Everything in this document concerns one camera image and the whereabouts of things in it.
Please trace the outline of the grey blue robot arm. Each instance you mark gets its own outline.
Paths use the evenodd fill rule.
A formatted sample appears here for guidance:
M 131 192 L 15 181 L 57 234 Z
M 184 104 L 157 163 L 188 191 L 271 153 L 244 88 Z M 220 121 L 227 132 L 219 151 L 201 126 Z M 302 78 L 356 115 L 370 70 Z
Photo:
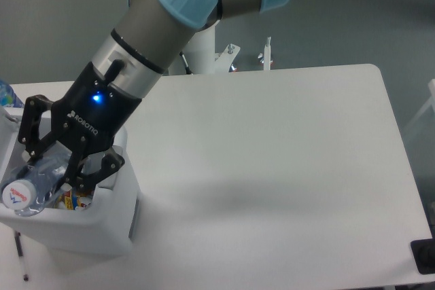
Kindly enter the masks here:
M 18 140 L 35 163 L 54 144 L 71 156 L 55 188 L 81 191 L 118 172 L 116 133 L 195 33 L 218 20 L 289 0 L 128 0 L 128 10 L 65 95 L 27 98 Z

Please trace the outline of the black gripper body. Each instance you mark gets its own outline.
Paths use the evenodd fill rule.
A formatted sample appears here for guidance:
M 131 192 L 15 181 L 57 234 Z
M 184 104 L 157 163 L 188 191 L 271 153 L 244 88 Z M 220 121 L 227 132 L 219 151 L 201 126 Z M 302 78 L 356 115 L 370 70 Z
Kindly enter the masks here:
M 124 66 L 115 61 L 107 75 L 100 75 L 88 63 L 64 97 L 51 107 L 51 131 L 63 131 L 58 141 L 72 152 L 83 145 L 83 158 L 108 150 L 141 102 L 112 84 Z

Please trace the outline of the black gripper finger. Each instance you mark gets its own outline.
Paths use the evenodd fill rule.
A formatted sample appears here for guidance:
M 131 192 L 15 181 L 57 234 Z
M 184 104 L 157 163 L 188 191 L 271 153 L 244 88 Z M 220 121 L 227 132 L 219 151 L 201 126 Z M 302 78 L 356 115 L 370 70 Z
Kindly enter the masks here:
M 34 163 L 41 159 L 59 138 L 60 134 L 57 130 L 49 131 L 42 139 L 39 137 L 42 114 L 51 111 L 53 104 L 53 101 L 42 94 L 30 96 L 26 99 L 18 141 L 25 146 L 25 151 L 30 156 L 28 162 Z
M 83 166 L 88 157 L 84 157 L 83 151 L 74 151 L 69 158 L 64 175 L 59 180 L 59 187 L 68 184 L 79 192 L 92 191 L 98 183 L 117 173 L 125 164 L 125 159 L 114 149 L 99 154 L 103 154 L 100 169 L 92 173 L 83 173 Z

